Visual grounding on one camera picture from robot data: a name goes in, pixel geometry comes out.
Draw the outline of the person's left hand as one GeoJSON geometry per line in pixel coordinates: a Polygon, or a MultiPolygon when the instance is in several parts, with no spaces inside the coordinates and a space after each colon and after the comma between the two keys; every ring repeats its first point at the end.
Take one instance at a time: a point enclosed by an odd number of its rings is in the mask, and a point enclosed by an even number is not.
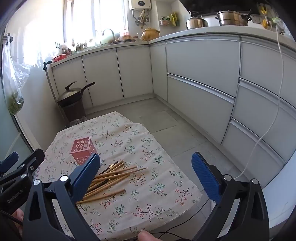
{"type": "MultiPolygon", "coordinates": [[[[16,218],[17,220],[23,222],[24,212],[19,208],[12,214],[12,216],[14,218],[16,218]]],[[[14,224],[16,225],[16,228],[18,229],[18,232],[19,232],[20,236],[22,237],[23,236],[23,227],[16,222],[14,222],[14,224]]]]}

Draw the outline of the person's right hand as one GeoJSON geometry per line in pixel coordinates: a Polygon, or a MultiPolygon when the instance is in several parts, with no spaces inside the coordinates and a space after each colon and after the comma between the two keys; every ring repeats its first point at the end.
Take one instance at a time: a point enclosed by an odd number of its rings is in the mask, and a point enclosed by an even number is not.
{"type": "Polygon", "coordinates": [[[154,237],[151,233],[141,230],[137,235],[138,241],[161,241],[159,238],[154,237]]]}

